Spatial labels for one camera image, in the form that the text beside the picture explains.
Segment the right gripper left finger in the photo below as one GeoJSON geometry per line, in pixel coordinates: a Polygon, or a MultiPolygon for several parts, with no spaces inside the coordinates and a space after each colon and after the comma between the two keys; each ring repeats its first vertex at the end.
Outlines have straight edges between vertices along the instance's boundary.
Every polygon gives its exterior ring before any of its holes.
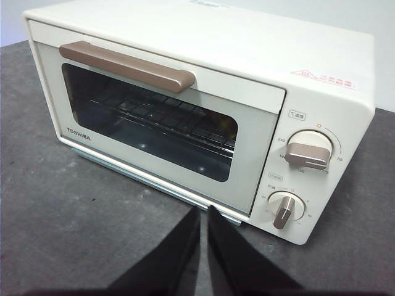
{"type": "Polygon", "coordinates": [[[200,222],[192,208],[163,241],[108,289],[115,295],[193,295],[200,257],[200,222]]]}

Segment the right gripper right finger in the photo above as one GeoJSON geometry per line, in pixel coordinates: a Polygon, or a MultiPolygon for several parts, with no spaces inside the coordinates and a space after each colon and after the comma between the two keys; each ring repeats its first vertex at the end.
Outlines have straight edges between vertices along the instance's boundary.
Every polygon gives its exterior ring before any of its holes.
{"type": "Polygon", "coordinates": [[[303,286],[260,254],[214,207],[207,242],[215,295],[297,295],[303,286]]]}

